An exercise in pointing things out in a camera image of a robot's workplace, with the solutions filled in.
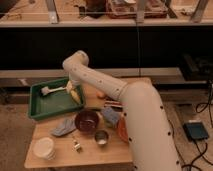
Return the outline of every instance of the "wooden table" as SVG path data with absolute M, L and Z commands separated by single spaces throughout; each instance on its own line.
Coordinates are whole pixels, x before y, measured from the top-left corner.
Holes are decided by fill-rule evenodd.
M 125 79 L 128 82 L 136 80 L 143 80 L 151 83 L 148 78 L 141 79 Z M 86 107 L 98 107 L 101 108 L 104 105 L 104 100 L 100 100 L 96 97 L 97 89 L 94 87 L 83 84 L 84 94 L 86 96 Z M 101 122 L 98 129 L 105 129 L 110 137 L 106 147 L 100 148 L 96 144 L 92 135 L 83 135 L 78 130 L 74 131 L 72 135 L 82 145 L 83 151 L 78 153 L 74 149 L 73 137 L 68 134 L 62 138 L 55 138 L 50 135 L 50 131 L 54 129 L 65 118 L 74 117 L 75 113 L 68 113 L 57 117 L 49 118 L 43 121 L 39 121 L 36 124 L 32 141 L 26 156 L 25 167 L 26 168 L 56 168 L 66 166 L 84 166 L 84 165 L 102 165 L 102 164 L 131 164 L 132 157 L 129 145 L 123 142 L 115 130 L 107 128 L 103 124 L 103 120 L 100 116 Z M 33 154 L 33 146 L 36 140 L 42 137 L 51 137 L 55 142 L 56 157 L 51 161 L 46 161 L 37 158 Z

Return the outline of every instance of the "black cable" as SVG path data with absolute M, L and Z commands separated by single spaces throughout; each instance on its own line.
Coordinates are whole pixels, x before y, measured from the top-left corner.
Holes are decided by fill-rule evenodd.
M 185 167 L 192 167 L 192 168 L 195 168 L 195 169 L 197 169 L 197 170 L 199 170 L 199 171 L 202 171 L 202 169 L 201 168 L 199 168 L 199 167 L 197 167 L 197 166 L 195 166 L 195 165 L 191 165 L 191 164 L 185 164 L 185 165 L 183 165 L 182 166 L 182 169 L 184 169 Z
M 201 150 L 197 144 L 197 142 L 195 142 L 195 145 L 197 147 L 197 150 L 199 151 L 199 153 L 201 154 Z M 209 161 L 204 155 L 202 156 L 203 160 L 208 163 L 209 165 L 213 166 L 213 162 Z
M 194 163 L 195 163 L 199 158 L 201 158 L 201 157 L 206 153 L 207 150 L 208 150 L 208 144 L 205 143 L 205 149 L 203 150 L 203 152 L 199 153 L 199 155 L 196 156 L 196 157 L 191 161 L 191 163 L 189 164 L 189 171 L 192 170 L 192 168 L 193 168 L 193 166 L 194 166 Z
M 209 97 L 208 97 L 208 101 L 207 102 L 198 103 L 196 105 L 195 109 L 196 109 L 197 113 L 201 113 L 206 108 L 208 108 L 208 110 L 209 110 L 209 118 L 210 118 L 210 122 L 211 122 L 211 127 L 213 128 L 213 119 L 212 119 L 212 113 L 211 113 L 211 105 L 212 105 L 211 102 L 213 100 L 213 83 L 212 83 L 212 81 L 208 81 L 208 82 L 209 82 L 209 90 L 208 90 Z
M 138 48 L 138 67 L 139 67 L 139 77 L 141 77 L 141 40 L 140 40 L 140 28 L 138 26 L 137 20 L 136 23 L 136 31 L 137 31 L 137 48 Z

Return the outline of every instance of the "small metal cup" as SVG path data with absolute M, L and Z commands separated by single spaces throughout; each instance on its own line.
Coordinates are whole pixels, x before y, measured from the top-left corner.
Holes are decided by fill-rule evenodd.
M 99 146 L 105 146 L 109 139 L 109 134 L 104 130 L 98 130 L 95 133 L 95 141 Z

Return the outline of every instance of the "small object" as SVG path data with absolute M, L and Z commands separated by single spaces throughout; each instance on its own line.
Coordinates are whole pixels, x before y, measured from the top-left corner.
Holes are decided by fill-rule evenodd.
M 51 160 L 55 157 L 54 142 L 49 137 L 44 137 L 36 141 L 33 153 L 42 159 Z
M 76 127 L 74 120 L 66 118 L 60 125 L 58 125 L 55 129 L 51 131 L 51 134 L 56 137 L 60 137 L 70 132 L 73 132 L 75 129 Z
M 121 117 L 117 125 L 118 136 L 126 143 L 128 143 L 128 134 L 124 117 Z
M 98 130 L 95 133 L 95 141 L 101 147 L 105 146 L 107 144 L 108 139 L 109 139 L 109 134 L 106 131 L 104 131 L 104 130 Z
M 74 135 L 72 135 L 73 142 L 74 142 L 74 148 L 75 150 L 80 153 L 82 151 L 81 144 L 75 139 Z
M 75 126 L 83 133 L 93 133 L 96 130 L 98 123 L 98 114 L 89 109 L 80 111 L 75 117 Z
M 74 148 L 77 152 L 81 152 L 82 151 L 82 147 L 81 144 L 78 143 L 78 141 L 74 140 Z
M 67 93 L 69 94 L 72 89 L 73 89 L 72 83 L 71 81 L 68 81 L 66 85 Z
M 209 138 L 209 134 L 202 122 L 185 123 L 183 129 L 189 141 Z
M 122 109 L 123 106 L 121 105 L 120 102 L 117 102 L 117 101 L 113 101 L 113 100 L 106 100 L 105 101 L 105 104 L 104 104 L 104 107 L 114 107 L 114 108 L 119 108 L 119 109 Z
M 66 87 L 58 87 L 58 88 L 50 89 L 48 86 L 45 86 L 41 89 L 41 93 L 43 96 L 46 96 L 49 93 L 53 93 L 53 92 L 61 91 L 61 90 L 65 90 L 65 89 L 66 89 Z
M 112 125 L 116 125 L 120 119 L 120 115 L 115 112 L 111 107 L 105 107 L 101 110 L 104 119 L 110 122 Z
M 98 18 L 106 12 L 106 0 L 86 0 L 86 14 Z
M 35 0 L 29 0 L 29 3 L 30 3 L 30 4 L 34 4 L 34 3 L 35 3 Z
M 106 94 L 103 93 L 102 91 L 97 91 L 96 95 L 99 99 L 105 99 L 106 98 Z
M 86 16 L 86 9 L 84 6 L 79 6 L 79 18 L 84 18 Z
M 71 91 L 70 91 L 70 94 L 72 95 L 72 98 L 75 100 L 75 102 L 76 102 L 77 104 L 81 104 L 81 99 L 80 99 L 80 97 L 79 97 L 79 95 L 78 95 L 78 93 L 76 92 L 75 89 L 74 89 L 74 90 L 71 90 Z
M 135 0 L 124 0 L 127 4 L 136 4 Z

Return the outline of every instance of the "brown bowl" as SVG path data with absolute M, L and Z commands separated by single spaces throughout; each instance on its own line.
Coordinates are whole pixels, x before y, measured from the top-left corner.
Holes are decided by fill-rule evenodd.
M 84 133 L 93 133 L 99 123 L 98 114 L 95 111 L 84 109 L 75 117 L 76 128 Z

